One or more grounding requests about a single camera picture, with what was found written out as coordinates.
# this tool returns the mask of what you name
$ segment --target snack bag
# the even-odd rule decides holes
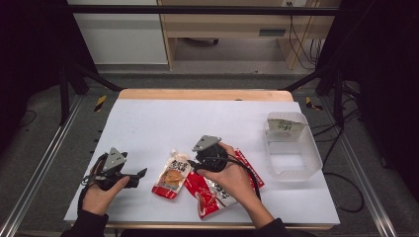
[[[151,190],[158,196],[169,199],[176,197],[191,171],[187,154],[180,154],[175,149],[172,150],[171,154],[172,157],[166,162],[163,172]]]
[[[243,153],[237,148],[234,150],[238,160],[240,160],[245,166],[247,166],[255,175],[258,182],[258,187],[261,188],[265,183],[261,180],[258,174],[255,172],[253,167],[244,157]],[[255,188],[255,184],[249,176],[250,184]],[[185,182],[185,187],[198,201],[198,215],[201,219],[214,213],[220,209],[226,208],[231,204],[237,202],[237,200],[225,192],[218,184],[211,180],[198,175],[195,172],[191,172]]]

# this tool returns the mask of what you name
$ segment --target gray carpet floor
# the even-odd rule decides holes
[[[298,76],[288,75],[278,80],[278,75],[104,75],[108,80],[128,88],[257,88],[276,89],[289,85]],[[107,116],[118,93],[95,83],[90,84],[88,95],[83,96],[81,108],[60,145],[54,161],[33,199],[19,233],[26,231],[60,232],[69,225],[63,221],[68,204],[73,198],[87,165],[95,150]],[[313,85],[307,84],[293,92],[293,98],[300,103],[302,112],[312,127],[313,134],[333,123],[325,111],[308,108],[306,97],[314,105],[324,106],[315,96]],[[5,221],[20,197],[32,173],[40,162],[59,123],[59,91],[52,87],[34,95],[28,112],[22,120],[22,127],[16,132],[11,146],[0,159],[0,221]],[[100,112],[94,112],[100,96],[107,100]],[[352,100],[346,104],[345,114],[357,108]],[[397,172],[384,169],[378,152],[363,122],[354,116],[345,124],[345,135],[362,162],[377,195],[388,214],[398,236],[419,236],[419,207]],[[325,157],[336,132],[332,129],[315,137],[322,158]],[[324,172],[333,172],[354,181],[345,154],[338,142],[333,148]],[[334,176],[326,176],[333,199],[340,207],[356,209],[361,203],[357,190],[347,182]],[[315,232],[319,236],[381,236],[366,205],[360,212],[350,213],[337,209],[341,224],[327,231]]]

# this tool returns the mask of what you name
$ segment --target person's left hand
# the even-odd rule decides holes
[[[129,176],[118,180],[108,191],[101,190],[98,185],[92,185],[83,199],[82,209],[97,215],[105,215],[114,197],[126,186]]]

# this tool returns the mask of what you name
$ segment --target person's right hand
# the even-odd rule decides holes
[[[218,144],[224,148],[229,155],[235,157],[235,152],[232,146],[222,142],[219,142]],[[240,203],[242,203],[246,198],[256,196],[252,186],[250,185],[247,172],[237,164],[228,162],[224,170],[218,173],[204,169],[198,170],[197,172],[199,175],[219,184],[229,195],[236,198]]]

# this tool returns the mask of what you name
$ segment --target white cabinet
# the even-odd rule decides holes
[[[156,5],[152,0],[68,0],[71,5]],[[167,64],[158,14],[74,14],[95,64]]]

